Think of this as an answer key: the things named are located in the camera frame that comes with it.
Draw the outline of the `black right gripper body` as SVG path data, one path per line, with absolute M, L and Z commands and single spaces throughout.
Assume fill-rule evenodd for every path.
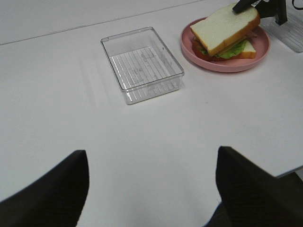
M 260 18 L 274 17 L 278 25 L 288 21 L 285 0 L 257 0 L 252 6 L 258 11 Z

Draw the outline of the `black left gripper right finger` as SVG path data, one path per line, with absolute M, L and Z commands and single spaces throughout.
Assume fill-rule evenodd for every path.
M 215 181 L 235 227 L 301 227 L 303 192 L 231 147 L 218 149 Z

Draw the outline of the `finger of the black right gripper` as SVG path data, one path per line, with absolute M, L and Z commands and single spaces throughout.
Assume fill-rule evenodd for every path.
M 250 7 L 255 0 L 240 0 L 233 8 L 233 12 L 238 14 Z

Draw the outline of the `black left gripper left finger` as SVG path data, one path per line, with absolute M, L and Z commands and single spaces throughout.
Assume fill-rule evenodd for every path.
M 2 227 L 75 227 L 89 191 L 86 151 L 76 150 L 0 203 Z

